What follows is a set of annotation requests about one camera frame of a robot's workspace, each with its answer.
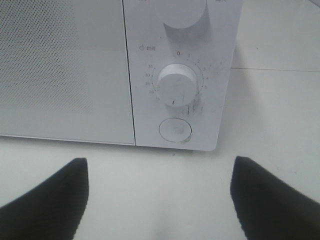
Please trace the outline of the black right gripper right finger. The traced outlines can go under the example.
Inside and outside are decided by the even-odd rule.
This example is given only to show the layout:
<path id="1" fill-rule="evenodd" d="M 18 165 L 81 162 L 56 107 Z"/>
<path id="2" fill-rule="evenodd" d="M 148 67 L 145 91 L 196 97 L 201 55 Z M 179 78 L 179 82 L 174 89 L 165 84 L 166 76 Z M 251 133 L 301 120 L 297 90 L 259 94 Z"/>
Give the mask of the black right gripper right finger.
<path id="1" fill-rule="evenodd" d="M 318 240 L 320 204 L 249 157 L 237 156 L 230 195 L 248 240 Z"/>

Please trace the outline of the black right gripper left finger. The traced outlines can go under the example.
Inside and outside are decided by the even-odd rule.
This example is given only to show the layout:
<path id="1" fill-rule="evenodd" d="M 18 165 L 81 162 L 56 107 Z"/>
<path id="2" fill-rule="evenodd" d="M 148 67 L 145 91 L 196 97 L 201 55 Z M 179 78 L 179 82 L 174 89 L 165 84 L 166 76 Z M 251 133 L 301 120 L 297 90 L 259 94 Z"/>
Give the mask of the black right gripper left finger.
<path id="1" fill-rule="evenodd" d="M 86 158 L 75 158 L 39 185 L 1 206 L 2 240 L 72 240 L 89 199 Z"/>

